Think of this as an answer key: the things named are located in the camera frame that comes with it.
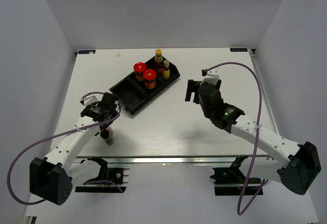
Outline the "small yellow-label bottle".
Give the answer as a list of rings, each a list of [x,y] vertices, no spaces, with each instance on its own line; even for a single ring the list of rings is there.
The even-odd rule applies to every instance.
[[[170,77],[170,62],[169,62],[169,60],[163,61],[162,77],[164,78],[164,80],[168,80],[168,78]]]

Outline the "yellow-capped red sauce bottle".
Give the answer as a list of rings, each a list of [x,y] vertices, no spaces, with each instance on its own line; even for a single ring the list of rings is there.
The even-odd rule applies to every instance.
[[[162,50],[158,48],[155,50],[155,70],[157,73],[162,73],[163,61]]]

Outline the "red-lidded sauce jar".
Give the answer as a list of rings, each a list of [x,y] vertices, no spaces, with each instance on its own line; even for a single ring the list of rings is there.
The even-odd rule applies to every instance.
[[[144,82],[143,73],[145,70],[147,70],[146,64],[143,62],[137,62],[134,64],[133,70],[134,70],[136,80],[140,83]]]
[[[153,89],[156,86],[156,71],[153,69],[147,69],[143,72],[143,78],[145,82],[145,87],[147,89]]]

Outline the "pink-capped spice jar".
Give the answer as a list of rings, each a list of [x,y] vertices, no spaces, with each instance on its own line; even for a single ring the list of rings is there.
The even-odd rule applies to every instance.
[[[106,130],[112,135],[113,134],[113,130],[111,127],[107,127]]]

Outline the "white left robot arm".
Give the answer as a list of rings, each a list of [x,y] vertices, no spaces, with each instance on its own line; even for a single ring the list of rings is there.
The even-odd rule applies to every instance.
[[[94,137],[99,135],[108,145],[113,144],[110,125],[120,115],[119,98],[104,93],[100,101],[95,97],[85,104],[72,132],[43,159],[30,164],[30,192],[56,205],[62,205],[71,192],[85,183],[104,183],[108,177],[108,163],[99,157],[89,157],[79,165],[73,162]]]

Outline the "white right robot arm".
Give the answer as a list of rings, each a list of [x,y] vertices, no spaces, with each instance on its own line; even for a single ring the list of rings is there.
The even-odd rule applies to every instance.
[[[189,102],[193,93],[193,102],[201,106],[204,116],[215,127],[252,144],[256,139],[259,141],[259,149],[271,159],[255,160],[251,172],[254,178],[280,182],[293,193],[304,195],[321,171],[317,147],[308,141],[300,144],[258,127],[243,110],[223,101],[220,85],[221,80],[215,84],[188,80],[185,101]]]

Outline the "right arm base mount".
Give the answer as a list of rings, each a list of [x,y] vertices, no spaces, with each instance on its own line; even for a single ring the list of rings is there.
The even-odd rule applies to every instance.
[[[232,158],[218,158],[211,163],[213,174],[210,176],[214,184],[215,196],[239,196],[245,183],[247,169],[241,171],[242,164],[249,160],[249,156]]]

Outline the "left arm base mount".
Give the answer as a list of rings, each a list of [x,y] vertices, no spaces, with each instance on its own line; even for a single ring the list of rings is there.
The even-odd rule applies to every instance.
[[[109,163],[98,157],[89,157],[80,164],[95,163],[99,166],[96,177],[75,188],[76,193],[124,193],[129,181],[129,169],[109,166]]]

